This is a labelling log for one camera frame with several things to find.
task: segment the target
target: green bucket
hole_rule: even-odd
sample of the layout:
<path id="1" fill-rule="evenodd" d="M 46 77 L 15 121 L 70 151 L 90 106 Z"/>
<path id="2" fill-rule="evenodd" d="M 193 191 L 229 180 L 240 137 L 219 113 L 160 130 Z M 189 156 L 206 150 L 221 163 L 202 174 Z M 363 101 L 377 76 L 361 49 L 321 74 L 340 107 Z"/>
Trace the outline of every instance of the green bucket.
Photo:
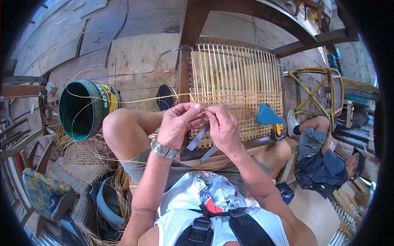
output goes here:
<path id="1" fill-rule="evenodd" d="M 61 125 L 70 138 L 84 141 L 96 135 L 104 118 L 120 108 L 120 101 L 119 92 L 109 85 L 89 80 L 73 81 L 60 96 Z"/>

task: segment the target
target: white sleeveless shirt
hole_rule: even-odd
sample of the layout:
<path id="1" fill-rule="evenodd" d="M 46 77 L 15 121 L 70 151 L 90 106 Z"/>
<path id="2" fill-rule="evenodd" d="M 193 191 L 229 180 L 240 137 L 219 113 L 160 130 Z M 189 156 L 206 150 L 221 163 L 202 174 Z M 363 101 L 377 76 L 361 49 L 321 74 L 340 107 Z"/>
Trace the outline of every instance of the white sleeveless shirt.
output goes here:
<path id="1" fill-rule="evenodd" d="M 186 173 L 163 194 L 158 208 L 160 218 L 155 223 L 159 227 L 159 246 L 175 245 L 183 230 L 192 225 L 195 218 L 202 216 L 188 209 L 200 210 L 201 203 L 213 213 L 246 207 L 237 186 L 224 176 L 208 171 Z M 249 207 L 245 212 L 260 224 L 275 246 L 289 246 L 278 215 L 259 207 Z M 210 226 L 214 231 L 211 246 L 237 241 L 229 226 L 228 216 L 211 218 Z"/>

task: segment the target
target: rattan strip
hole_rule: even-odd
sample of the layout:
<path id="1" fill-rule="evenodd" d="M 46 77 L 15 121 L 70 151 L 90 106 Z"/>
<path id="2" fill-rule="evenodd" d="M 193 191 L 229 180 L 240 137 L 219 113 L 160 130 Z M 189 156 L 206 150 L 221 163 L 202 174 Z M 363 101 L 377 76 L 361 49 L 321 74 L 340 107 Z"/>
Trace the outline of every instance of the rattan strip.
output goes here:
<path id="1" fill-rule="evenodd" d="M 237 118 L 241 141 L 270 134 L 268 126 L 255 122 L 260 103 L 270 104 L 283 116 L 281 75 L 275 55 L 240 46 L 198 43 L 191 50 L 191 93 L 204 107 L 227 104 Z M 192 139 L 201 129 L 193 129 Z M 206 135 L 197 149 L 209 148 L 213 141 Z"/>

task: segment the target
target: wristwatch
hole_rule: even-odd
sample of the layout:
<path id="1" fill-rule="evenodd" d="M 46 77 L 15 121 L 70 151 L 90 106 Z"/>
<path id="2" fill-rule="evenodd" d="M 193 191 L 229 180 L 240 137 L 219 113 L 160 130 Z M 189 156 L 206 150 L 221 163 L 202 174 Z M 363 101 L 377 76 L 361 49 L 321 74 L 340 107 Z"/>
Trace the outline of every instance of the wristwatch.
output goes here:
<path id="1" fill-rule="evenodd" d="M 165 158 L 175 158 L 175 156 L 178 154 L 179 150 L 173 150 L 170 148 L 167 148 L 163 145 L 161 145 L 158 141 L 157 141 L 157 137 L 155 137 L 152 142 L 151 142 L 151 148 L 153 150 L 153 152 L 155 152 L 156 154 L 159 154 L 161 156 L 164 156 Z"/>

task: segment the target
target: patterned cushion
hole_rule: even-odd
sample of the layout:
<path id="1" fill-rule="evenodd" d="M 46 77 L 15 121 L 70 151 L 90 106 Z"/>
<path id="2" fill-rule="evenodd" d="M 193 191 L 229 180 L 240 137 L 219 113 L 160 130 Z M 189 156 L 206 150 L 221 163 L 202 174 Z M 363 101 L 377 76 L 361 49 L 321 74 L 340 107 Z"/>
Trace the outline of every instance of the patterned cushion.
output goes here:
<path id="1" fill-rule="evenodd" d="M 51 196 L 62 197 L 71 190 L 71 186 L 48 178 L 30 168 L 23 170 L 22 180 L 27 197 L 35 211 L 49 220 L 51 220 L 49 210 Z"/>

